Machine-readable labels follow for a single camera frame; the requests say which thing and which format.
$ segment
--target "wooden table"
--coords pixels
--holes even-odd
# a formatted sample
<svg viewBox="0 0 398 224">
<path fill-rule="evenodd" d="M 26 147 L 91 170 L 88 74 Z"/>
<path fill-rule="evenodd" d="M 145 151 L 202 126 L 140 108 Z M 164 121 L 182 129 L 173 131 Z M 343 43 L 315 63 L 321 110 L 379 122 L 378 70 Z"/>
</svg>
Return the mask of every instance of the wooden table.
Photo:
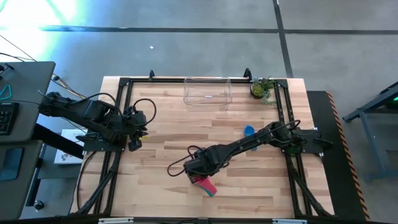
<svg viewBox="0 0 398 224">
<path fill-rule="evenodd" d="M 101 92 L 116 97 L 119 78 L 104 77 Z M 302 129 L 312 129 L 304 80 L 288 79 L 288 84 L 295 119 L 301 120 Z M 182 97 L 183 83 L 135 83 L 132 90 L 131 104 L 140 98 L 150 98 L 157 105 L 157 116 L 147 125 L 149 138 L 143 140 L 142 148 L 122 154 L 113 217 L 294 217 L 285 158 L 278 148 L 259 146 L 257 151 L 233 157 L 227 168 L 211 177 L 218 189 L 214 197 L 192 185 L 185 174 L 170 177 L 166 172 L 169 164 L 187 155 L 190 145 L 227 144 L 244 137 L 247 124 L 258 130 L 278 121 L 276 105 L 264 105 L 252 98 L 248 84 L 233 84 L 233 102 L 226 111 L 188 110 Z M 121 108 L 124 108 L 125 96 L 126 91 Z M 107 96 L 100 99 L 113 103 Z M 154 111 L 145 101 L 137 108 L 143 110 L 148 119 Z M 81 203 L 98 185 L 103 157 L 104 153 L 97 153 L 83 173 L 78 189 Z M 333 213 L 321 160 L 310 154 L 302 157 L 309 189 L 324 208 Z M 177 164 L 171 172 L 180 171 L 182 164 Z M 102 207 L 106 204 L 107 191 L 104 191 Z M 304 212 L 300 190 L 298 196 Z M 74 202 L 71 211 L 75 210 Z"/>
</svg>

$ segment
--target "concrete floor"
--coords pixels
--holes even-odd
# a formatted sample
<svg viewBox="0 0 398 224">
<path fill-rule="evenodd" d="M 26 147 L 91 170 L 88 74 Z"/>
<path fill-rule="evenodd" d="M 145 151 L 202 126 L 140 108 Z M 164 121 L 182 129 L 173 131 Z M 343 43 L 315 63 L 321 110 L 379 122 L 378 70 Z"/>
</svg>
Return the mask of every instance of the concrete floor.
<svg viewBox="0 0 398 224">
<path fill-rule="evenodd" d="M 279 0 L 279 4 L 285 29 L 398 29 L 395 0 Z M 43 24 L 276 29 L 272 0 L 9 1 L 0 12 L 0 26 L 9 28 L 0 34 L 37 60 L 55 61 L 55 73 L 84 95 L 97 93 L 104 75 L 148 75 L 150 69 L 156 75 L 240 77 L 249 67 L 260 77 L 286 77 L 278 34 L 42 32 L 33 28 Z M 286 39 L 294 77 L 304 78 L 308 90 L 331 91 L 340 117 L 397 81 L 396 35 L 289 34 Z M 23 56 L 1 39 L 0 49 Z M 55 90 L 68 95 L 52 83 L 49 91 Z M 54 131 L 72 128 L 58 118 L 40 117 L 39 123 Z M 343 126 L 358 174 L 375 172 L 376 162 L 361 123 Z M 360 181 L 371 219 L 395 223 L 398 179 Z M 52 191 L 50 184 L 55 185 L 43 183 L 40 188 Z M 72 192 L 74 184 L 59 182 L 57 188 Z M 58 193 L 38 198 L 70 205 L 71 198 Z M 64 214 L 66 207 L 24 211 L 23 217 Z"/>
</svg>

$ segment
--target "keyboard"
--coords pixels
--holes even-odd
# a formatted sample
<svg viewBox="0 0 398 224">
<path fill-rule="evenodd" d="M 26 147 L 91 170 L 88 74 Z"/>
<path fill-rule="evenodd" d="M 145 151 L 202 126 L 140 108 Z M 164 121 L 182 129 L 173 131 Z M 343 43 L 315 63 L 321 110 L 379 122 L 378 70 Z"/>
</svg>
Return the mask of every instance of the keyboard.
<svg viewBox="0 0 398 224">
<path fill-rule="evenodd" d="M 0 136 L 10 135 L 18 108 L 19 103 L 0 103 Z"/>
</svg>

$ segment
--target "small plant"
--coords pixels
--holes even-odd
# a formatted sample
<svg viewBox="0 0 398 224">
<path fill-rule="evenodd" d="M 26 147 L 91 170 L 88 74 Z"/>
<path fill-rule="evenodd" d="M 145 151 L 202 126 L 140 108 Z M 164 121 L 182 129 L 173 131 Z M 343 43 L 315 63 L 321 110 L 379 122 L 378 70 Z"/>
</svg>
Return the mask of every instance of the small plant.
<svg viewBox="0 0 398 224">
<path fill-rule="evenodd" d="M 265 105 L 274 104 L 275 101 L 269 101 L 271 97 L 271 90 L 274 88 L 274 79 L 268 78 L 253 78 L 253 84 L 251 85 L 251 95 L 256 99 L 261 99 Z"/>
</svg>

